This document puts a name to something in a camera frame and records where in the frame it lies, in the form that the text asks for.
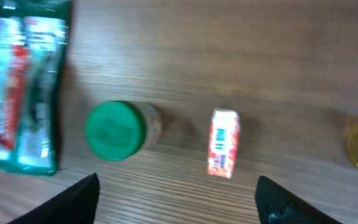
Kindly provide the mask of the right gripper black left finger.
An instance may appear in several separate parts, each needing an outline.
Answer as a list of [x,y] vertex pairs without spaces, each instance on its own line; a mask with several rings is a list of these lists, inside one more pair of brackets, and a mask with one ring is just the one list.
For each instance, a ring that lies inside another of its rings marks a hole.
[[93,224],[99,193],[94,173],[9,224]]

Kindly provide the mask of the red Nescafe coffee sachet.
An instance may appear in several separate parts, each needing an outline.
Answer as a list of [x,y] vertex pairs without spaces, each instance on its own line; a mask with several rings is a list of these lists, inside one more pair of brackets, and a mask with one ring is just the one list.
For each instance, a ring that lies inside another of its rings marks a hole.
[[10,151],[16,146],[16,132],[25,89],[25,74],[29,64],[29,53],[26,47],[14,45],[12,49],[13,59],[7,76],[6,95],[2,107],[2,131],[0,132],[0,143]]

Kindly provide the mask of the green 3M gloves package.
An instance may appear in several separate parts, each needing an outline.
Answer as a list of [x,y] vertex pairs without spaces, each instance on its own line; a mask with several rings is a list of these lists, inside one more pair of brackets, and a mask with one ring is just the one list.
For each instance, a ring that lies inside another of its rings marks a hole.
[[70,37],[72,0],[0,1],[0,41],[27,48],[29,64],[15,148],[0,169],[53,176],[58,170],[56,107]]

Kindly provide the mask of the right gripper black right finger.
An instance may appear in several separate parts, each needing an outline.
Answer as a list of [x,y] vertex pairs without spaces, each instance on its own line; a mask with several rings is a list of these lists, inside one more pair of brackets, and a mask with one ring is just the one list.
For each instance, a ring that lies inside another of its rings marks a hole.
[[255,203],[261,224],[341,224],[263,175],[257,181]]

